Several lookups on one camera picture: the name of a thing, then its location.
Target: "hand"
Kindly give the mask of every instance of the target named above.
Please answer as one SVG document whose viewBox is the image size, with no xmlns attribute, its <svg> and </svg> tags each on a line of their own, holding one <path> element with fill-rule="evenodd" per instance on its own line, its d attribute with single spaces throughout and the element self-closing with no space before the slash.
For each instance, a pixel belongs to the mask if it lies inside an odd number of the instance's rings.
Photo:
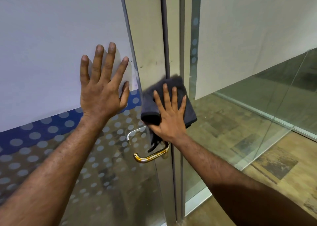
<svg viewBox="0 0 317 226">
<path fill-rule="evenodd" d="M 119 97 L 119 85 L 123 74 L 128 66 L 129 58 L 124 57 L 117 72 L 113 76 L 111 73 L 116 54 L 116 45 L 110 42 L 108 54 L 103 69 L 101 70 L 102 56 L 104 48 L 97 45 L 91 78 L 88 74 L 88 56 L 83 55 L 80 66 L 81 99 L 80 104 L 84 112 L 84 117 L 94 120 L 96 123 L 105 125 L 106 122 L 120 110 L 126 107 L 129 97 L 129 82 L 125 82 L 122 94 Z"/>
<path fill-rule="evenodd" d="M 155 103 L 158 106 L 162 118 L 161 123 L 158 126 L 148 126 L 156 135 L 161 137 L 164 141 L 177 145 L 178 140 L 186 136 L 186 127 L 184 124 L 186 96 L 183 97 L 182 104 L 180 106 L 180 109 L 178 110 L 177 88 L 173 87 L 172 89 L 172 104 L 170 100 L 170 95 L 168 93 L 167 84 L 163 85 L 163 92 L 164 104 L 166 109 L 164 109 L 157 91 L 154 91 Z"/>
</svg>

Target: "forearm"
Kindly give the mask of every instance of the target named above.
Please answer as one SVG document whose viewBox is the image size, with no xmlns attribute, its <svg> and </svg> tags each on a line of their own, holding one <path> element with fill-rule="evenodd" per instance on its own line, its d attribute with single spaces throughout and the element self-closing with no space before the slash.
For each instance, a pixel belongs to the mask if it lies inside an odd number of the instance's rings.
<svg viewBox="0 0 317 226">
<path fill-rule="evenodd" d="M 316 220 L 274 189 L 248 177 L 188 136 L 175 145 L 237 225 L 316 225 Z"/>
<path fill-rule="evenodd" d="M 0 224 L 58 224 L 103 123 L 83 117 L 75 131 L 0 208 Z"/>
</svg>

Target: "folded cloth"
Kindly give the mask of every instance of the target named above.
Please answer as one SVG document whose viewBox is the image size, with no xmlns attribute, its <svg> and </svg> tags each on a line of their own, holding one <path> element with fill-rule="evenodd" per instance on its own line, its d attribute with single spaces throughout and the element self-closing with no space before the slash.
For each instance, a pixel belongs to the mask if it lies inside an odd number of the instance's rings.
<svg viewBox="0 0 317 226">
<path fill-rule="evenodd" d="M 165 108 L 164 104 L 164 95 L 163 95 L 163 84 L 167 84 L 168 92 L 170 94 L 170 98 L 172 99 L 172 88 L 177 88 L 177 106 L 180 108 L 182 103 L 183 97 L 186 95 L 186 88 L 183 83 L 183 79 L 180 76 L 172 76 L 169 79 L 162 79 L 158 83 L 150 86 L 147 90 L 143 92 L 142 98 L 142 110 L 141 110 L 141 120 L 144 121 L 146 124 L 154 124 L 159 125 L 161 123 L 161 115 L 159 109 L 155 103 L 153 92 L 156 90 L 160 96 L 161 102 Z M 191 102 L 189 101 L 188 97 L 186 99 L 186 108 L 184 112 L 184 123 L 186 128 L 188 128 L 192 123 L 197 121 L 197 116 L 195 111 L 192 107 Z M 150 129 L 150 136 L 151 136 L 151 148 L 148 152 L 152 152 L 157 145 L 162 141 L 162 139 L 157 136 L 151 129 Z"/>
</svg>

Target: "person's left hand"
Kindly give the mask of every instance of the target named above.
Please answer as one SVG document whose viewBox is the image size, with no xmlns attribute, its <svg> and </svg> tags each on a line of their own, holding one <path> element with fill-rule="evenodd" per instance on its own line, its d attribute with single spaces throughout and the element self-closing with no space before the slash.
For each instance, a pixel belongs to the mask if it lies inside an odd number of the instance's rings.
<svg viewBox="0 0 317 226">
<path fill-rule="evenodd" d="M 126 81 L 122 94 L 119 97 L 119 85 L 128 66 L 129 58 L 124 57 L 117 72 L 111 78 L 116 45 L 110 42 L 108 54 L 103 69 L 101 70 L 104 48 L 97 45 L 91 78 L 88 74 L 88 56 L 83 55 L 80 66 L 81 98 L 80 104 L 84 117 L 94 120 L 96 123 L 105 124 L 112 116 L 126 107 L 129 97 L 129 82 Z"/>
</svg>

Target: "person's left arm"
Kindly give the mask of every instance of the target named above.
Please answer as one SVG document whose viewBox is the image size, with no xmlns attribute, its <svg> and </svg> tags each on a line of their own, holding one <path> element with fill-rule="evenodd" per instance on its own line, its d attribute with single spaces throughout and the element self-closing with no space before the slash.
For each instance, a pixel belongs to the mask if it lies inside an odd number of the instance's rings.
<svg viewBox="0 0 317 226">
<path fill-rule="evenodd" d="M 107 121 L 125 108 L 129 83 L 118 89 L 129 59 L 125 57 L 110 80 L 116 45 L 109 44 L 101 70 L 104 48 L 96 47 L 91 78 L 89 59 L 81 58 L 82 116 L 74 132 L 23 182 L 0 208 L 1 226 L 58 225 L 65 211 L 76 179 Z"/>
</svg>

